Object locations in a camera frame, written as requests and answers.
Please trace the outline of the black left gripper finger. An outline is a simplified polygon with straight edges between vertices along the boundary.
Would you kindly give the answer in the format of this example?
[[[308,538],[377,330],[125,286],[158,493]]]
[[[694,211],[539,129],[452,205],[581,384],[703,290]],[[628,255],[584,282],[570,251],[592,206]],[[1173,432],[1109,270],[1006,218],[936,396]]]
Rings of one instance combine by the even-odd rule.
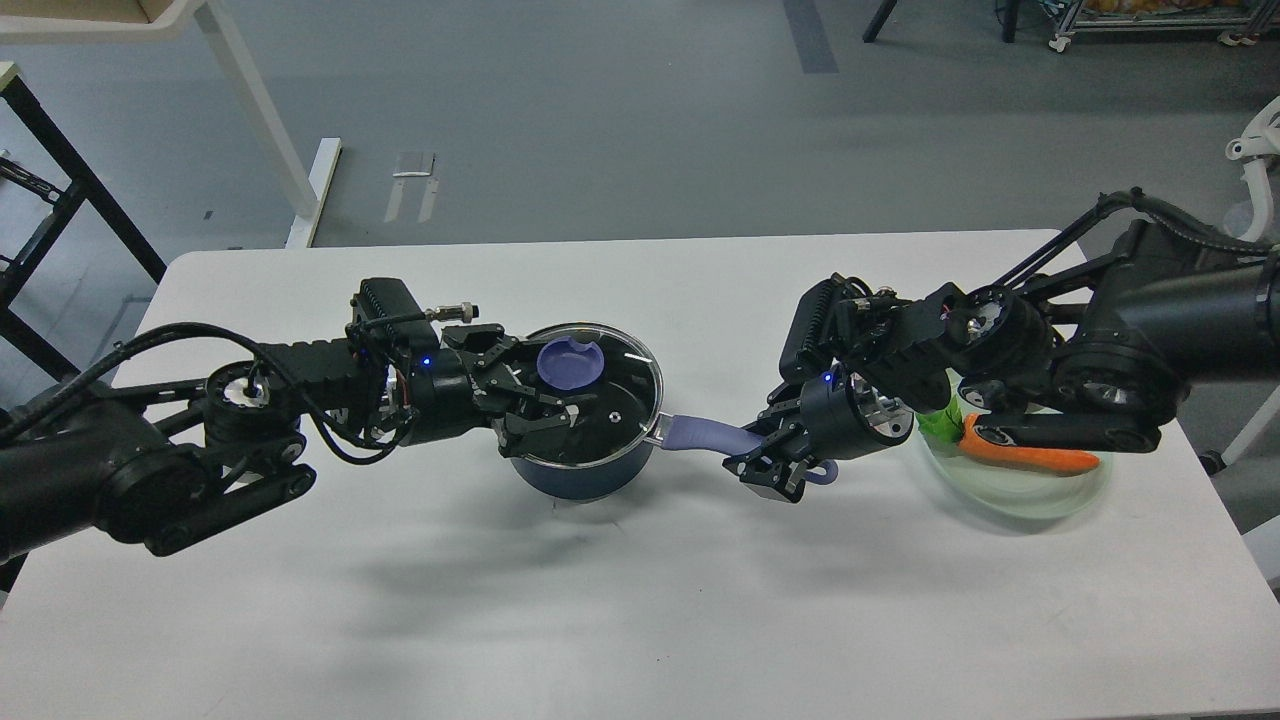
[[[444,347],[476,354],[475,379],[484,386],[527,386],[549,395],[564,397],[591,389],[556,389],[543,380],[536,369],[539,352],[547,340],[526,340],[507,334],[500,324],[456,324],[442,328]]]
[[[599,393],[549,395],[527,386],[484,386],[498,406],[492,424],[502,457],[556,461],[582,433],[586,416],[599,404]]]

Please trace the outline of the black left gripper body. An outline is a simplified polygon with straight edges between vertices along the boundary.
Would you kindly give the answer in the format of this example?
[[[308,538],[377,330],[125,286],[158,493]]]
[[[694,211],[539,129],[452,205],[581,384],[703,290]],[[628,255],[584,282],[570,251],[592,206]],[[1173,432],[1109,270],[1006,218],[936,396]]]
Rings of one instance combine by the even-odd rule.
[[[407,386],[415,419],[407,443],[451,439],[497,421],[494,398],[475,379],[477,360],[476,354],[444,346],[411,356]]]

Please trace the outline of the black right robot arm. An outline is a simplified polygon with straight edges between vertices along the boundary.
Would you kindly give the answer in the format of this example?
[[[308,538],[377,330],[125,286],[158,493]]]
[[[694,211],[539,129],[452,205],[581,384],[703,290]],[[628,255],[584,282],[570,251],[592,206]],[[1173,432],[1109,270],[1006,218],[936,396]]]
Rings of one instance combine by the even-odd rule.
[[[724,468],[796,503],[817,468],[896,447],[955,397],[1000,448],[1148,454],[1190,389],[1277,377],[1277,245],[1139,188],[993,283],[924,299],[833,274],[801,296],[781,384]]]

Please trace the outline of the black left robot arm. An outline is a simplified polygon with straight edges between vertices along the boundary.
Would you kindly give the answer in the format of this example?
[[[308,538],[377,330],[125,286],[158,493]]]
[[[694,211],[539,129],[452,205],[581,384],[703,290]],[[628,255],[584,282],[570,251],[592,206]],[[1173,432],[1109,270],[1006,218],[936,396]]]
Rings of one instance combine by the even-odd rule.
[[[165,557],[307,493],[310,420],[340,461],[492,428],[500,455],[558,454],[602,400],[554,389],[544,341],[361,281],[335,340],[269,345],[200,322],[118,346],[3,418],[3,591],[28,555],[95,528]]]

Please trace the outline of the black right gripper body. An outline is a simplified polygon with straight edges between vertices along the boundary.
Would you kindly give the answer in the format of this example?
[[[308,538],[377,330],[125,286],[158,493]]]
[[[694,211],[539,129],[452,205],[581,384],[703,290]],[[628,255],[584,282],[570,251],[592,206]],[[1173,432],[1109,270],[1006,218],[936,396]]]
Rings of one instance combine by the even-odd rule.
[[[854,460],[902,445],[913,433],[914,413],[882,395],[850,370],[827,370],[805,382],[799,421],[813,457]]]

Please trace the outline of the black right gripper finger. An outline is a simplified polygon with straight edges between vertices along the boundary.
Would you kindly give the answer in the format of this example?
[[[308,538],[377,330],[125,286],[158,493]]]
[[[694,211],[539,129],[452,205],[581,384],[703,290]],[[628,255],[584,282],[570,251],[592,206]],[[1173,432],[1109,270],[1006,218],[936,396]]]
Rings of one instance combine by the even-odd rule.
[[[778,386],[751,423],[762,451],[810,451],[812,436],[800,415],[803,386]]]
[[[759,439],[727,456],[722,468],[759,497],[786,503],[799,503],[809,486],[833,483],[832,460],[794,459]]]

